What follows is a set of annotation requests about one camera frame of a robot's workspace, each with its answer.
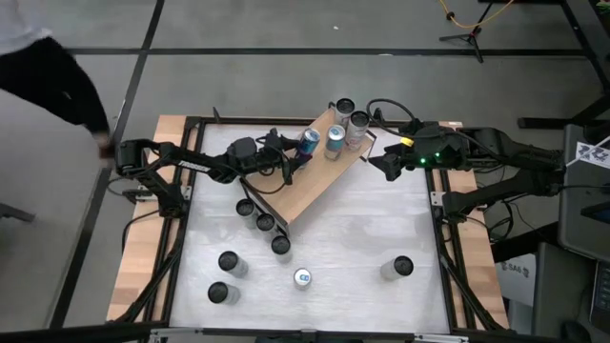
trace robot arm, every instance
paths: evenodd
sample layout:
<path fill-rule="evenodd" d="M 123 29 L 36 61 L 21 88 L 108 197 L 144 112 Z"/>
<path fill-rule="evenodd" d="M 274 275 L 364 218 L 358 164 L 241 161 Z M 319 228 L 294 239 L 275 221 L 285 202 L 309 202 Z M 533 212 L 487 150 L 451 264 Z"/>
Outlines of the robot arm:
<path fill-rule="evenodd" d="M 563 183 L 562 151 L 548 151 L 511 140 L 492 128 L 464 128 L 458 133 L 438 123 L 424 123 L 413 139 L 385 148 L 383 156 L 369 161 L 396 180 L 401 170 L 415 168 L 469 171 L 500 165 L 521 168 L 509 180 L 473 192 L 447 192 L 442 196 L 444 213 L 450 221 L 465 220 L 481 205 L 521 194 L 552 196 Z"/>
<path fill-rule="evenodd" d="M 159 215 L 179 218 L 185 214 L 185 199 L 180 185 L 169 184 L 158 174 L 157 170 L 164 166 L 174 165 L 203 172 L 223 184 L 233 182 L 238 176 L 281 168 L 286 184 L 292 184 L 292 174 L 299 164 L 283 152 L 295 149 L 298 140 L 278 136 L 277 130 L 272 129 L 257 141 L 264 143 L 264 146 L 258 149 L 251 137 L 237 139 L 225 153 L 217 156 L 178 148 L 169 142 L 157 143 L 149 139 L 125 141 L 120 144 L 115 158 L 116 171 L 125 178 L 137 180 L 156 195 Z M 149 164 L 145 150 L 154 151 L 159 158 Z"/>

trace tilted wooden board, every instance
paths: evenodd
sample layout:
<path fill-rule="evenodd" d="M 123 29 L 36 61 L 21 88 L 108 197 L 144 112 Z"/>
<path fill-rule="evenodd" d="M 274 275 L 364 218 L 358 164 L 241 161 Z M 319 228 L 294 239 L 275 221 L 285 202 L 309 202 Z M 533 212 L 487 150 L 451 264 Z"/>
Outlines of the tilted wooden board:
<path fill-rule="evenodd" d="M 275 194 L 260 194 L 267 204 L 286 221 L 287 225 L 290 225 L 373 145 L 373 140 L 365 136 L 357 151 L 344 149 L 336 161 L 326 158 L 324 150 L 326 149 L 327 132 L 334 123 L 335 110 L 328 109 L 310 125 L 310 128 L 320 132 L 320 142 L 315 148 L 314 157 L 307 166 L 293 175 L 293 185 L 286 186 Z M 282 171 L 275 170 L 274 174 L 270 176 L 253 174 L 248 177 L 248 181 L 262 191 L 276 190 L 283 183 Z"/>

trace white tabletop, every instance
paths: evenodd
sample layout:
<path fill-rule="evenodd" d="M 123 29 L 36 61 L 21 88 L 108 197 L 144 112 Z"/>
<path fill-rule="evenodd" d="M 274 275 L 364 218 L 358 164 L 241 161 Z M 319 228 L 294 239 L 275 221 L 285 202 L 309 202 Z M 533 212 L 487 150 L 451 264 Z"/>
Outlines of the white tabletop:
<path fill-rule="evenodd" d="M 235 139 L 263 136 L 271 127 L 207 125 L 203 152 L 222 153 Z M 295 137 L 302 127 L 277 127 Z M 398 137 L 377 135 L 372 156 Z M 224 329 L 302 330 L 378 333 L 448 333 L 434 228 L 424 172 L 403 171 L 395 182 L 356 161 L 290 226 L 293 259 L 276 262 L 257 231 L 246 229 L 235 212 L 244 198 L 231 185 L 199 175 L 173 301 L 171 326 Z M 218 268 L 218 256 L 237 252 L 249 264 L 237 279 Z M 379 267 L 409 256 L 414 272 L 386 281 Z M 312 284 L 298 290 L 298 268 Z M 215 281 L 236 286 L 234 305 L 213 304 L 207 296 Z"/>

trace concrete floor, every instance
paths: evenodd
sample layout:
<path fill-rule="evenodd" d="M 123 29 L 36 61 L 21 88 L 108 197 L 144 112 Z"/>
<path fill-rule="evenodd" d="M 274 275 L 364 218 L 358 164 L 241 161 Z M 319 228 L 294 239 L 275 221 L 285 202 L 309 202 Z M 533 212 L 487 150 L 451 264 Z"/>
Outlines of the concrete floor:
<path fill-rule="evenodd" d="M 595 50 L 608 51 L 589 5 L 572 2 Z M 155 6 L 154 0 L 21 3 L 32 20 L 50 27 L 70 48 L 140 48 Z M 476 21 L 484 9 L 476 1 L 449 5 L 463 23 Z M 437 38 L 457 33 L 462 30 L 428 0 L 166 0 L 152 46 L 451 49 L 455 46 Z M 579 48 L 559 7 L 521 4 L 485 26 L 479 43 L 485 49 Z M 136 58 L 77 56 L 112 124 Z M 329 101 L 348 96 L 360 106 L 388 97 L 421 119 L 493 126 L 517 141 L 559 148 L 561 132 L 519 130 L 516 119 L 569 117 L 599 94 L 600 83 L 583 58 L 486 57 L 481 65 L 471 56 L 159 55 L 148 57 L 123 138 L 152 137 L 159 114 L 209 115 L 216 106 L 225 116 L 316 117 Z M 0 201 L 37 214 L 29 225 L 0 222 L 0 331 L 5 332 L 48 325 L 99 163 L 85 130 L 5 93 L 0 104 L 5 160 Z M 395 109 L 385 113 L 404 118 Z M 479 181 L 499 178 L 489 174 Z M 556 198 L 519 203 L 533 226 L 557 219 Z M 486 219 L 495 223 L 504 215 L 498 207 Z M 106 195 L 66 325 L 104 321 L 121 230 L 131 216 L 129 202 Z M 526 230 L 517 219 L 515 232 Z"/>

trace cylinder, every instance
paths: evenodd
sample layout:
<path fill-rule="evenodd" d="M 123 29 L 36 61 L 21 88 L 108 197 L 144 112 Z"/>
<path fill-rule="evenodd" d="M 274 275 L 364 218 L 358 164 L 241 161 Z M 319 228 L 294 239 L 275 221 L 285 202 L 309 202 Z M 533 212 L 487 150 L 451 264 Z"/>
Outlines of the cylinder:
<path fill-rule="evenodd" d="M 295 160 L 300 168 L 307 165 L 307 161 L 314 155 L 315 148 L 320 142 L 320 132 L 316 129 L 306 129 L 296 147 Z"/>
<path fill-rule="evenodd" d="M 347 122 L 350 120 L 350 115 L 356 108 L 354 101 L 343 98 L 336 102 L 335 124 L 340 125 L 343 129 L 347 128 Z"/>
<path fill-rule="evenodd" d="M 413 272 L 413 261 L 407 256 L 399 256 L 386 262 L 380 268 L 381 276 L 388 280 L 398 280 Z"/>
<path fill-rule="evenodd" d="M 336 161 L 341 155 L 344 140 L 345 129 L 340 125 L 332 125 L 328 129 L 328 134 L 326 135 L 326 150 L 324 151 L 324 156 L 330 160 Z"/>
<path fill-rule="evenodd" d="M 295 287 L 300 291 L 304 291 L 312 284 L 312 274 L 304 268 L 299 268 L 295 272 L 294 281 Z"/>
<path fill-rule="evenodd" d="M 369 116 L 363 111 L 355 111 L 350 116 L 345 132 L 345 145 L 351 151 L 360 149 L 366 131 L 369 129 Z"/>
<path fill-rule="evenodd" d="M 265 240 L 271 242 L 272 239 L 277 235 L 277 229 L 275 228 L 275 218 L 268 214 L 262 213 L 256 219 L 256 226 L 265 235 Z"/>
<path fill-rule="evenodd" d="M 279 235 L 274 238 L 271 242 L 271 250 L 274 252 L 275 259 L 277 259 L 277 262 L 279 263 L 288 263 L 293 258 L 290 240 L 286 236 Z"/>
<path fill-rule="evenodd" d="M 235 277 L 244 277 L 248 273 L 248 263 L 235 252 L 223 252 L 218 257 L 218 267 Z"/>
<path fill-rule="evenodd" d="M 214 282 L 208 289 L 208 298 L 214 304 L 233 305 L 239 300 L 239 290 L 224 282 Z"/>
<path fill-rule="evenodd" d="M 237 214 L 241 217 L 248 229 L 256 229 L 256 219 L 258 217 L 258 210 L 254 201 L 251 199 L 241 199 L 237 201 L 235 205 Z"/>

